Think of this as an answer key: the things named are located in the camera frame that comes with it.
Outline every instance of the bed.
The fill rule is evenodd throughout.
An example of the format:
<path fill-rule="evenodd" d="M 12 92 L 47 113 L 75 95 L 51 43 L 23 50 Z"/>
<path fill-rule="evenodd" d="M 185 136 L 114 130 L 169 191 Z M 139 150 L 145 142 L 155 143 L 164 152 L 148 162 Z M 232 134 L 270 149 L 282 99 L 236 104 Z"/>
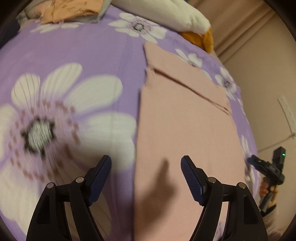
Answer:
<path fill-rule="evenodd" d="M 146 34 L 118 21 L 140 23 Z M 219 62 L 178 33 L 114 6 L 96 24 L 30 23 L 0 50 L 0 216 L 17 241 L 25 241 L 46 183 L 69 183 L 84 175 L 99 154 L 112 157 L 112 172 L 95 210 L 100 213 L 98 227 L 106 240 L 133 239 L 135 143 L 146 41 L 200 67 L 225 87 L 244 154 L 257 154 L 241 89 Z M 33 133 L 40 137 L 32 138 Z M 45 144 L 53 139 L 55 145 L 47 149 Z M 245 172 L 255 196 L 259 175 L 248 165 Z M 222 232 L 220 224 L 217 236 Z"/>

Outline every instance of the metal screw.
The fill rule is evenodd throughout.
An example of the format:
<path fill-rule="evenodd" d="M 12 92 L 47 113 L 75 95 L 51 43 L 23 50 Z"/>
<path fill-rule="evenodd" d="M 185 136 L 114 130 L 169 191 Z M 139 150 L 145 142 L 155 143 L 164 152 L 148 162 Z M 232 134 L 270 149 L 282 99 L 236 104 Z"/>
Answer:
<path fill-rule="evenodd" d="M 54 184 L 53 183 L 49 183 L 49 184 L 46 185 L 46 187 L 47 188 L 53 188 L 54 187 Z"/>
<path fill-rule="evenodd" d="M 78 177 L 78 178 L 76 178 L 76 182 L 77 183 L 81 183 L 81 182 L 83 182 L 84 181 L 84 178 L 83 177 Z"/>
<path fill-rule="evenodd" d="M 209 177 L 207 180 L 211 183 L 215 183 L 217 181 L 214 177 Z"/>
<path fill-rule="evenodd" d="M 246 187 L 246 184 L 244 184 L 244 183 L 239 183 L 239 187 L 240 187 L 240 188 L 245 188 L 245 187 Z"/>

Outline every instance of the human hand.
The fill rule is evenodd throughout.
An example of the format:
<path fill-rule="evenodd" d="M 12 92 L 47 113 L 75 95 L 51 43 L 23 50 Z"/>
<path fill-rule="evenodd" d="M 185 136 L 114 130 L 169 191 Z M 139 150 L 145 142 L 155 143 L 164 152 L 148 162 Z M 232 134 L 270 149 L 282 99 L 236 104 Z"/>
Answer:
<path fill-rule="evenodd" d="M 267 190 L 268 188 L 268 185 L 267 183 L 265 182 L 265 178 L 263 179 L 262 183 L 261 183 L 261 186 L 260 186 L 260 190 L 259 190 L 259 196 L 261 198 L 265 197 L 269 191 Z M 272 186 L 270 188 L 270 191 L 274 193 L 274 195 L 272 196 L 270 202 L 269 202 L 269 205 L 268 205 L 268 208 L 274 206 L 276 204 L 276 197 L 277 197 L 277 194 L 279 192 L 279 189 L 277 186 Z"/>

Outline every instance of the plush toy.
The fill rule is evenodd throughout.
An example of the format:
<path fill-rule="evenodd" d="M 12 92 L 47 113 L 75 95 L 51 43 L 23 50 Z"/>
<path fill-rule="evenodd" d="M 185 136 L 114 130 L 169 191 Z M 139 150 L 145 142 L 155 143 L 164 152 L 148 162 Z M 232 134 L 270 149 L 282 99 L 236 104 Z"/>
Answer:
<path fill-rule="evenodd" d="M 213 51 L 210 22 L 184 0 L 113 0 L 112 5 L 179 32 L 207 53 Z"/>

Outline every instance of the person's arm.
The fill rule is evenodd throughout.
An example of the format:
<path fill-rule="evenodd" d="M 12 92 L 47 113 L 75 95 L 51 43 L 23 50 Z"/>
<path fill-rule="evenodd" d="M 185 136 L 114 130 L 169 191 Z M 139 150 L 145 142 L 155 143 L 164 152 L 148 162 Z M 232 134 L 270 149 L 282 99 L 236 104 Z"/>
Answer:
<path fill-rule="evenodd" d="M 261 186 L 260 186 L 260 192 L 259 192 L 259 196 L 261 198 L 265 197 L 265 195 L 269 192 L 267 188 L 268 188 L 268 185 L 264 182 L 264 179 L 263 179 L 263 182 L 261 183 Z M 277 213 L 276 197 L 279 190 L 277 186 L 275 186 L 275 187 L 271 187 L 270 191 L 274 192 L 274 195 L 268 205 L 268 209 L 266 210 L 266 212 L 264 213 L 261 211 L 261 216 L 263 218 L 263 222 L 267 230 L 269 241 L 278 241 L 282 236 L 282 233 L 277 229 L 277 226 L 276 226 L 276 213 Z"/>

